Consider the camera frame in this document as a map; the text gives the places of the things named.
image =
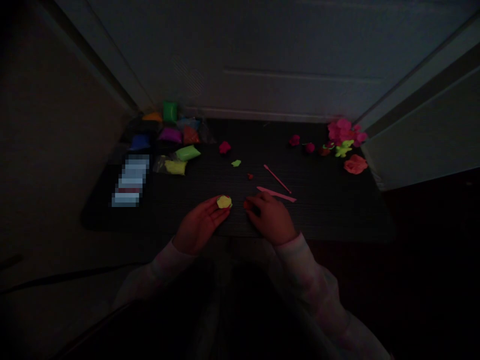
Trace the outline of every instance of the striped sleeve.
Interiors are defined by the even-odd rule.
[[[375,335],[340,303],[335,276],[319,265],[302,233],[275,247],[292,290],[330,340],[358,359],[388,360],[390,355]]]

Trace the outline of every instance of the green clay piece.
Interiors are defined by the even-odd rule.
[[[354,140],[346,140],[341,143],[341,146],[336,146],[336,154],[335,157],[341,157],[344,158],[347,156],[347,152],[352,150],[351,146],[354,143]]]
[[[166,123],[177,123],[177,103],[171,101],[163,102],[163,121]]]
[[[233,206],[230,196],[222,195],[216,200],[219,209],[231,208]]]
[[[186,161],[165,160],[165,168],[169,174],[185,176]]]
[[[193,145],[182,147],[181,149],[175,151],[176,157],[181,161],[191,160],[193,158],[196,158],[197,156],[200,156],[201,154],[202,153],[198,151]]]

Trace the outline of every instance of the pink plastic tool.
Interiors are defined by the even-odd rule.
[[[258,190],[262,191],[262,192],[263,192],[263,191],[264,191],[264,192],[267,192],[267,193],[269,193],[269,194],[272,195],[272,196],[276,196],[276,197],[278,197],[278,198],[282,198],[282,199],[288,200],[288,201],[290,201],[290,202],[292,202],[292,203],[294,203],[294,202],[297,201],[296,198],[293,198],[293,197],[290,197],[290,196],[286,196],[286,195],[282,195],[281,193],[278,193],[278,192],[275,192],[275,191],[266,189],[266,188],[261,187],[261,186],[257,186],[256,188],[257,188]]]
[[[272,172],[272,170],[269,169],[269,167],[268,167],[267,165],[264,164],[263,167],[264,167],[265,169],[267,169],[267,170],[270,172],[270,174],[273,175],[273,177],[280,183],[280,185],[282,185],[282,186],[288,191],[289,194],[292,193],[292,192],[289,190],[289,188],[286,187],[285,184],[284,184],[283,182],[281,182],[280,179]]]

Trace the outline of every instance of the black table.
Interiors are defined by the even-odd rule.
[[[186,167],[186,176],[150,172],[140,206],[112,208],[109,203],[118,182],[121,165],[107,165],[92,191],[81,222],[89,230],[174,234],[185,214],[198,203],[215,195],[229,195],[233,208],[216,235],[259,237],[243,209],[246,196],[255,195],[261,186],[296,198],[281,200],[297,230],[310,240],[336,240],[386,243],[393,239],[395,227],[369,169],[359,175],[343,168],[352,154],[341,159],[330,154],[306,154],[303,146],[290,147],[294,134],[301,143],[318,148],[327,139],[324,124],[209,119],[217,144],[196,145],[202,153]],[[228,141],[231,151],[220,155],[219,144]],[[174,148],[154,146],[151,163]],[[239,167],[231,162],[241,160]],[[269,168],[292,191],[287,191],[263,167]],[[247,173],[253,174],[249,180]]]

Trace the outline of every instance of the dark floor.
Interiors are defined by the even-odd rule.
[[[392,244],[309,242],[338,278],[345,308],[396,359],[474,351],[479,180],[474,169],[384,193]]]

